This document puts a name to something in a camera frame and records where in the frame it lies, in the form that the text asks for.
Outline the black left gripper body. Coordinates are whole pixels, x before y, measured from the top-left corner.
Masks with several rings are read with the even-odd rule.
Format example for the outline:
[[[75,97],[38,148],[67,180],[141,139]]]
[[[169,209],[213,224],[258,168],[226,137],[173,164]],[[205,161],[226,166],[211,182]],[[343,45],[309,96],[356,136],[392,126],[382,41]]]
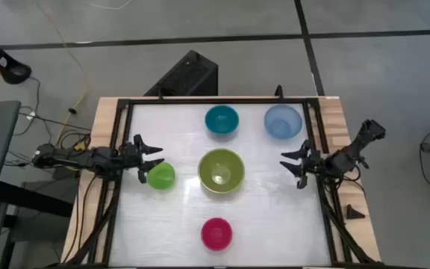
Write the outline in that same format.
[[[130,169],[140,167],[144,160],[140,143],[125,143],[119,148],[121,168]]]

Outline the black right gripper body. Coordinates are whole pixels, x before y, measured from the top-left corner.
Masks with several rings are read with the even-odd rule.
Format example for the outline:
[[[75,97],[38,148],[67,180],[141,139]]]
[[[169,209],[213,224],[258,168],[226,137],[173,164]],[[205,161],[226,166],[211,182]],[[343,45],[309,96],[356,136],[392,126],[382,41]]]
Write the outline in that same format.
[[[307,173],[316,174],[319,176],[327,176],[324,154],[318,150],[311,149],[308,154],[308,163],[305,166]]]

